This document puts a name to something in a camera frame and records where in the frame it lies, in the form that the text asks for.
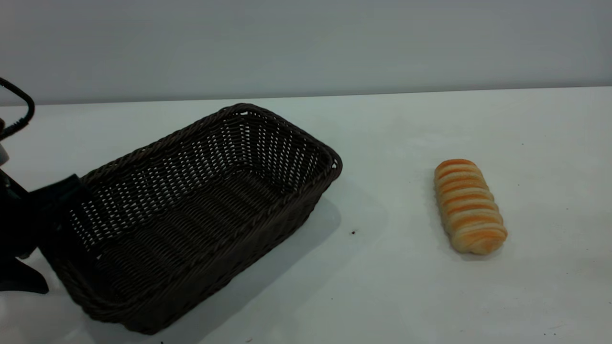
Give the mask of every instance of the woven pattern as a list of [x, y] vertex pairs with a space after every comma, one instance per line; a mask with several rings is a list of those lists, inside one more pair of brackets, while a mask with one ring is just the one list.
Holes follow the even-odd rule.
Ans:
[[93, 319], [153, 334], [290, 236], [341, 172], [331, 148], [237, 104], [83, 177], [41, 247]]

